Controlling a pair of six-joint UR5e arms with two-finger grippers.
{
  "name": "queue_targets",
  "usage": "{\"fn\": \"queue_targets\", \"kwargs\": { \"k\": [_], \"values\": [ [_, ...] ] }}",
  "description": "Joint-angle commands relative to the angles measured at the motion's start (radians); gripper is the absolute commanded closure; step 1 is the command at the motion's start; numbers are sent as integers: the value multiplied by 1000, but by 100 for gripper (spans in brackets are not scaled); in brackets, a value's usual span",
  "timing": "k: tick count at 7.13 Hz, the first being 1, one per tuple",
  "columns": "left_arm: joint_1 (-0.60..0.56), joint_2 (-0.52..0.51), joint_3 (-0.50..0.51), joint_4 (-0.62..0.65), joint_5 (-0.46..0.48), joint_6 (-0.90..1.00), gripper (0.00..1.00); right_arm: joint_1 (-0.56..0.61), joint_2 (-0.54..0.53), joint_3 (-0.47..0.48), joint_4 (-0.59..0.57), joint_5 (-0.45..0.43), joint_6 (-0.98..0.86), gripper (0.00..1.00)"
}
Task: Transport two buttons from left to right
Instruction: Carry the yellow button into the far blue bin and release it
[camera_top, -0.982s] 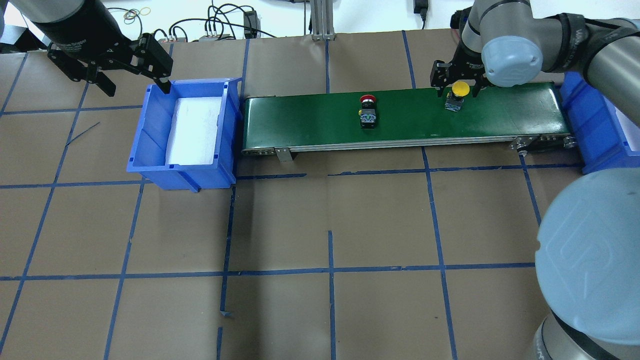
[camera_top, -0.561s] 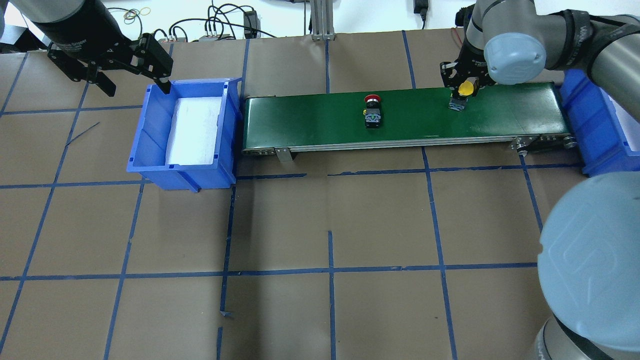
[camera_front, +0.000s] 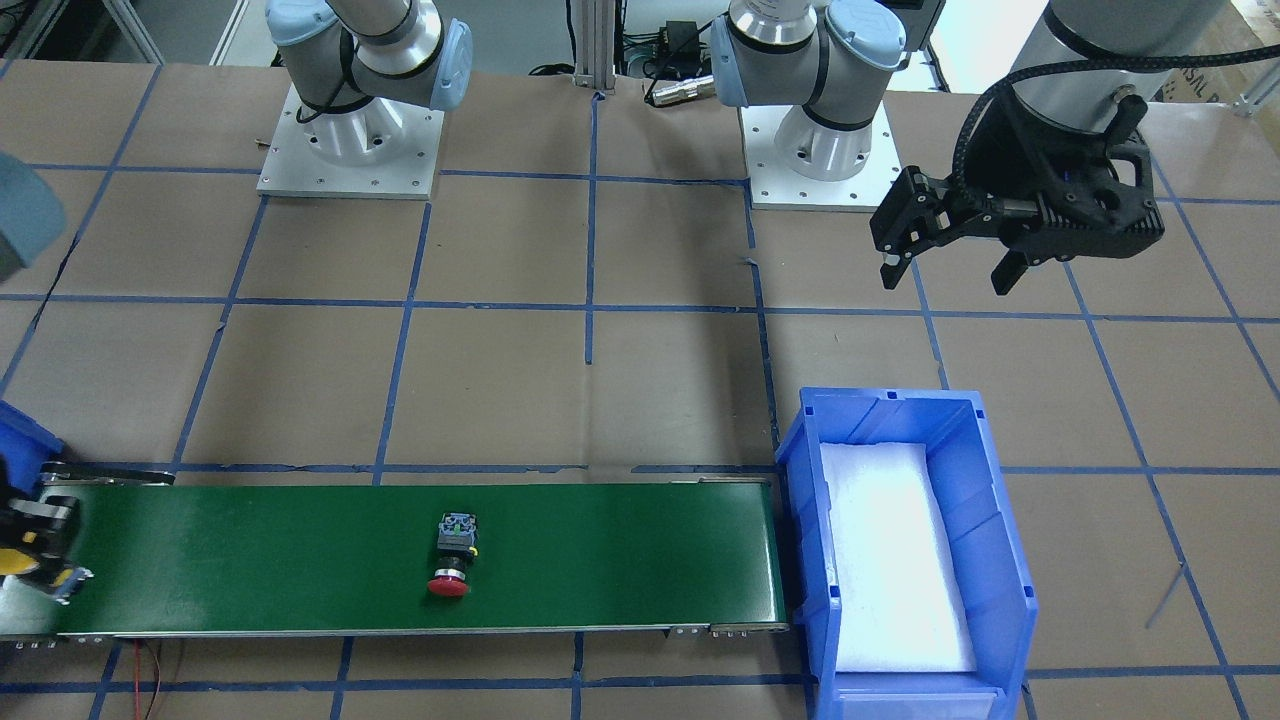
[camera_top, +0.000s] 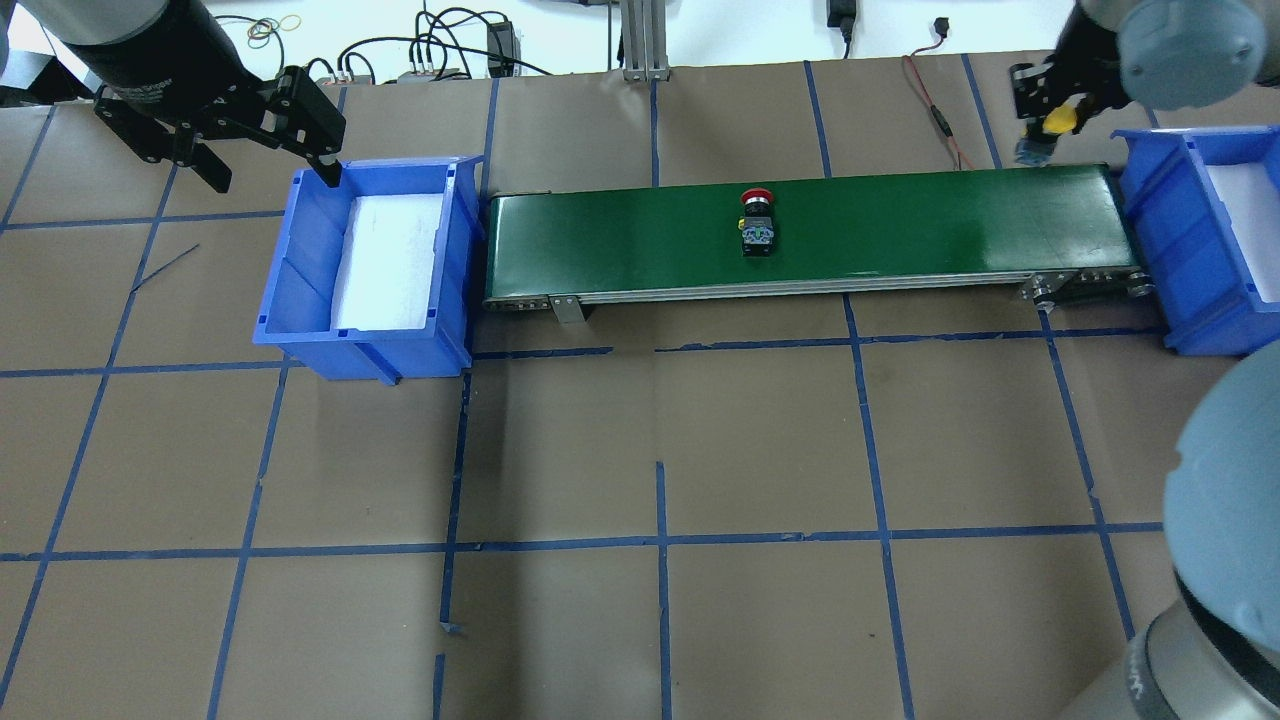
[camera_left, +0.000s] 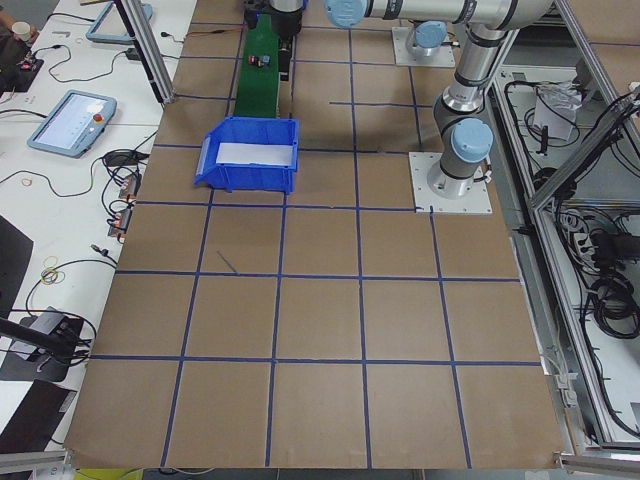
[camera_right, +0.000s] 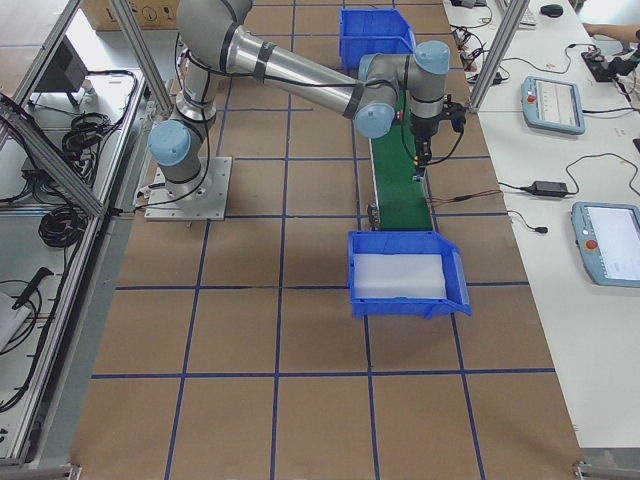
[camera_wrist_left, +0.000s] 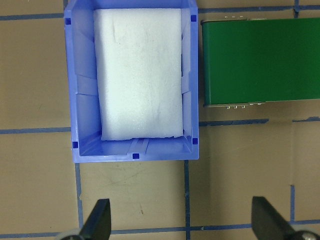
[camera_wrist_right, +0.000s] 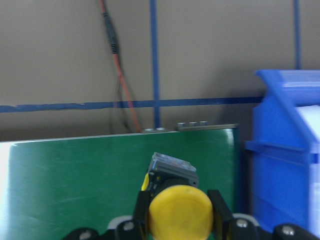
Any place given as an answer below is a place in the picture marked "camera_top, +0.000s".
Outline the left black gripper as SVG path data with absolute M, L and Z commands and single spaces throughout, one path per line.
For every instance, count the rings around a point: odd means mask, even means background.
M 264 83 L 220 40 L 125 40 L 96 46 L 95 70 L 95 115 L 142 161 L 191 169 L 227 193 L 232 170 L 210 143 L 246 138 L 340 184 L 346 118 L 303 67 Z

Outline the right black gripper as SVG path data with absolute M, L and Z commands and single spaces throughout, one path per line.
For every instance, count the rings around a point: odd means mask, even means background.
M 1070 120 L 1132 102 L 1123 87 L 1117 33 L 1088 15 L 1068 18 L 1048 61 L 1012 64 L 1007 76 L 1016 118 L 1028 126 L 1042 126 L 1066 101 Z

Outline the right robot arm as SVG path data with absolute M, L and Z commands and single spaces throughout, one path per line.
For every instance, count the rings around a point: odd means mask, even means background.
M 1010 69 L 1019 163 L 1110 108 L 1178 111 L 1277 87 L 1275 1 L 1078 1 Z M 1275 719 L 1279 648 L 1277 127 L 1128 129 L 1120 186 L 1169 333 L 1238 357 L 1176 443 L 1164 538 L 1178 596 L 1065 719 Z

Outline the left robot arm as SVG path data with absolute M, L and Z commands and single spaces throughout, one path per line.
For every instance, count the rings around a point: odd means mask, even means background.
M 252 73 L 200 1 L 27 1 L 26 10 L 101 81 L 95 114 L 143 161 L 188 168 L 219 193 L 230 168 L 211 150 L 248 140 L 340 183 L 346 119 L 303 67 Z

